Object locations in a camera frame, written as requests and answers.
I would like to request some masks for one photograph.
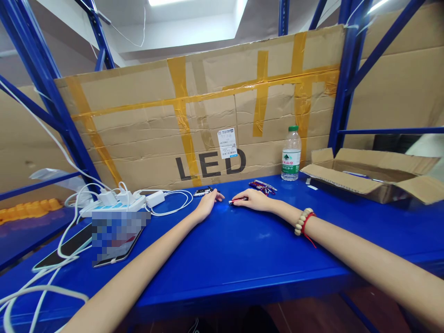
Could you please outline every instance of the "forearm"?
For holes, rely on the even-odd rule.
[[[75,314],[63,333],[113,332],[176,247],[199,222],[192,213],[145,249]]]
[[[288,203],[273,199],[272,204],[270,205],[269,211],[273,214],[276,214],[293,227],[296,225],[297,220],[302,214],[302,210],[299,210]]]
[[[271,212],[294,226],[302,211],[275,200]],[[418,318],[444,330],[444,281],[383,248],[315,216],[305,233]]]

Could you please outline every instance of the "barcode sticker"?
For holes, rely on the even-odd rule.
[[[223,159],[237,156],[236,133],[234,128],[222,129],[217,133],[221,157]]]

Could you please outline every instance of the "cardboard box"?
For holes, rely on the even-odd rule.
[[[335,158],[331,148],[316,150],[311,158],[312,164],[301,172],[381,204],[406,198],[407,193],[424,204],[444,200],[444,184],[426,176],[439,158],[348,148],[342,148]]]
[[[102,180],[177,189],[280,173],[288,127],[327,147],[344,29],[335,26],[56,80]],[[218,133],[232,130],[236,154]]]

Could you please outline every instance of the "cardboard flap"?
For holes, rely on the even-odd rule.
[[[335,160],[360,163],[381,169],[401,170],[415,175],[428,173],[439,161],[436,157],[412,156],[376,150],[342,148]]]
[[[346,189],[350,192],[368,194],[384,183],[376,182],[370,179],[353,176],[340,171],[327,169],[316,164],[307,165],[301,170],[308,176],[316,179],[321,179],[327,183]]]
[[[312,150],[311,152],[311,162],[313,164],[318,164],[333,159],[333,150],[331,148]]]
[[[444,184],[429,176],[404,180],[395,186],[402,188],[426,205],[444,200]]]

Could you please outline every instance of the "smartphone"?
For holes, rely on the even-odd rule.
[[[130,239],[128,239],[124,244],[122,244],[120,247],[117,247],[114,250],[115,256],[113,258],[108,258],[99,262],[95,262],[92,264],[94,268],[114,264],[116,262],[125,260],[130,255],[131,250],[133,249],[135,243],[140,237],[140,234],[145,228],[143,227],[136,235],[132,236]]]
[[[69,256],[76,251],[84,249],[89,243],[91,243],[91,240],[93,239],[92,234],[93,234],[92,224],[88,224],[86,227],[84,227],[81,231],[76,233],[73,237],[71,237],[68,241],[66,241],[62,245],[62,253]],[[57,250],[55,250],[45,259],[43,259],[37,265],[35,265],[32,268],[32,272],[37,273],[39,270],[42,270],[43,268],[52,268],[58,265],[59,263],[63,262],[64,260],[65,260],[64,258],[59,257],[59,255],[57,254]]]

